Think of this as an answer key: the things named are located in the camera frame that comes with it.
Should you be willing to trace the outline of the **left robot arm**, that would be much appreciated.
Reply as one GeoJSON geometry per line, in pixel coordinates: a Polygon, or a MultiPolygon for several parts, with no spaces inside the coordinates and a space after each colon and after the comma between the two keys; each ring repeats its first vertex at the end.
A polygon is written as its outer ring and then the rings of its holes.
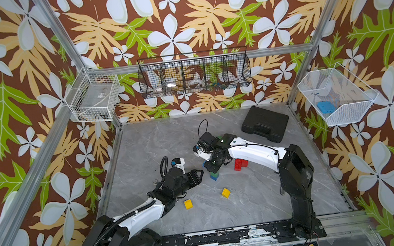
{"type": "Polygon", "coordinates": [[[162,237],[148,225],[160,220],[188,190],[198,186],[203,170],[184,170],[184,160],[163,157],[160,176],[147,200],[122,216],[101,216],[94,223],[82,246],[162,246],[162,237]]]}

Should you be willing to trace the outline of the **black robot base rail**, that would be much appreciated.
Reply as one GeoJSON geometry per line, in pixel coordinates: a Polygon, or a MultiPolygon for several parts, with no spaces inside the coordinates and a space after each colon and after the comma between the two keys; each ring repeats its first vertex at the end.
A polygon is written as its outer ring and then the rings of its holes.
{"type": "Polygon", "coordinates": [[[204,232],[163,236],[154,246],[227,246],[250,240],[265,240],[287,243],[307,238],[324,238],[327,236],[321,221],[310,221],[309,229],[297,225],[292,219],[271,221],[268,223],[208,230],[204,232]]]}

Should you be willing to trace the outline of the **red long brick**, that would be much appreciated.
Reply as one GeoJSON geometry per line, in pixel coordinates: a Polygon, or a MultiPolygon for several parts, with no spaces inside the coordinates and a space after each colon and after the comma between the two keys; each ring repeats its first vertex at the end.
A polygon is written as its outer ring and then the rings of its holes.
{"type": "Polygon", "coordinates": [[[242,160],[236,159],[234,162],[234,170],[240,172],[242,169],[242,160]]]}

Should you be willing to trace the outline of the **red square brick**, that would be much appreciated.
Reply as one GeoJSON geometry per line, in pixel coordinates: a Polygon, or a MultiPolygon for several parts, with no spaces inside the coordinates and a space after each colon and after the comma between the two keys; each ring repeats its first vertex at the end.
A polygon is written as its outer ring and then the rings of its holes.
{"type": "Polygon", "coordinates": [[[247,160],[241,160],[241,167],[247,167],[248,166],[248,161],[247,160]]]}

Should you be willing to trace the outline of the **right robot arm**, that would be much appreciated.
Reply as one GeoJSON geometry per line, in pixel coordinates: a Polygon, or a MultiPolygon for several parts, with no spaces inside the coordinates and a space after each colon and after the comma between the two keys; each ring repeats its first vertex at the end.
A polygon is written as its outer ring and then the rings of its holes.
{"type": "Polygon", "coordinates": [[[312,201],[314,167],[301,148],[273,147],[242,139],[233,134],[215,137],[205,132],[193,147],[193,152],[204,159],[204,167],[217,173],[231,160],[241,159],[275,171],[280,177],[280,190],[290,196],[292,202],[292,226],[297,237],[313,235],[316,214],[312,201]]]}

